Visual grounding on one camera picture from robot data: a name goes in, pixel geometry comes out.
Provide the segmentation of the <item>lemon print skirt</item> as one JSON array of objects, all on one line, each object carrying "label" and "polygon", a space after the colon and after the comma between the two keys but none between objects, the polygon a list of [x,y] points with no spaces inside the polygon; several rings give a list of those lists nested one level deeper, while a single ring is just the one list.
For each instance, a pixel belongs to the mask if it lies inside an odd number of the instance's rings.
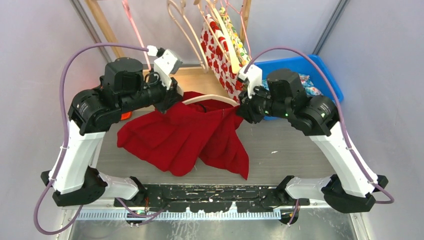
[{"label": "lemon print skirt", "polygon": [[242,43],[236,28],[234,27],[229,14],[227,13],[227,11],[225,10],[224,7],[221,7],[218,10],[221,19],[223,20],[225,27],[229,33],[230,39],[232,41],[232,45],[234,47],[236,56],[238,58],[238,60],[240,61],[241,65],[247,65],[250,61],[251,61],[251,57],[248,53],[248,51],[246,50],[244,44]]}]

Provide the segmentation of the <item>dark red cloth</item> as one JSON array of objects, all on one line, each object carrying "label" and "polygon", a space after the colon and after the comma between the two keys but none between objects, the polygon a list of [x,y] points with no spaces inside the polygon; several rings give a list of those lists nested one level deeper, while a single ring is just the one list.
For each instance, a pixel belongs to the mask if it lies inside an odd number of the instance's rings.
[{"label": "dark red cloth", "polygon": [[[182,101],[202,95],[188,91]],[[177,177],[188,174],[201,160],[248,179],[249,156],[236,133],[244,120],[236,114],[240,105],[182,101],[166,113],[155,110],[127,122],[117,132],[117,147]]]}]

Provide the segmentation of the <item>red poppy print cloth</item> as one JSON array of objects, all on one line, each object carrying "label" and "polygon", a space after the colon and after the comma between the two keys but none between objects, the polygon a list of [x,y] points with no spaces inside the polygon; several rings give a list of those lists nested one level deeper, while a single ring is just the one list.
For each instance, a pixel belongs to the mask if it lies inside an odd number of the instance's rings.
[{"label": "red poppy print cloth", "polygon": [[207,64],[228,96],[240,103],[239,94],[243,85],[237,81],[237,75],[232,72],[231,62],[224,57],[224,51],[228,50],[225,36],[210,14],[206,15],[206,20],[201,30],[200,45]]}]

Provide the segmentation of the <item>thin pink wire hanger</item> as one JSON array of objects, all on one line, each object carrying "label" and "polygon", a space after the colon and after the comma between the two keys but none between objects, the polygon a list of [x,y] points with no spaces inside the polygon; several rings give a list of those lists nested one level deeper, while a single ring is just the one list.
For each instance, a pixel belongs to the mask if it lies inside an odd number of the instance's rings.
[{"label": "thin pink wire hanger", "polygon": [[251,59],[251,47],[250,47],[250,43],[249,43],[249,39],[248,39],[248,34],[247,34],[247,26],[248,26],[248,21],[249,21],[249,16],[250,16],[250,9],[251,9],[251,0],[243,0],[241,3],[241,7],[240,9],[237,9],[235,6],[233,6],[229,0],[225,0],[224,1],[224,8],[225,10],[228,12],[228,8],[234,10],[239,18],[240,18],[240,33],[237,32],[238,36],[240,37],[242,43],[244,44],[244,47],[246,48],[247,52],[249,53]]}]

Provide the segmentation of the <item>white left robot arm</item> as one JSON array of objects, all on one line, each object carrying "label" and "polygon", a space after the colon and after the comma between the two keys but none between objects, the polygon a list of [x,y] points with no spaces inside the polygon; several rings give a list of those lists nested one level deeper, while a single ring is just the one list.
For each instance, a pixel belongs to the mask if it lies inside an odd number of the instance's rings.
[{"label": "white left robot arm", "polygon": [[68,145],[54,166],[58,174],[41,173],[45,183],[53,180],[52,199],[57,206],[87,205],[104,198],[123,199],[135,207],[145,202],[146,189],[136,177],[110,176],[91,163],[106,132],[123,114],[149,106],[165,113],[182,99],[173,77],[181,65],[178,57],[161,56],[143,74],[139,60],[121,57],[106,64],[99,86],[74,96],[65,116]]}]

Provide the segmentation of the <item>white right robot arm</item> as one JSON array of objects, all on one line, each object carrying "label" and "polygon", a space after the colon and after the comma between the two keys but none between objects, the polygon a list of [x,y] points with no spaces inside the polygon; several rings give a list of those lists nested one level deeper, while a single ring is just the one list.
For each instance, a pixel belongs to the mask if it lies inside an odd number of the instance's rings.
[{"label": "white right robot arm", "polygon": [[276,188],[281,204],[313,199],[344,214],[371,210],[377,203],[373,193],[382,191],[388,179],[370,170],[358,154],[352,154],[354,145],[343,132],[342,119],[329,97],[307,95],[300,75],[287,68],[269,73],[266,86],[262,84],[262,70],[254,65],[243,67],[237,80],[246,86],[239,94],[239,116],[251,124],[264,117],[286,119],[318,146],[335,170],[335,174],[322,178],[286,176]]}]

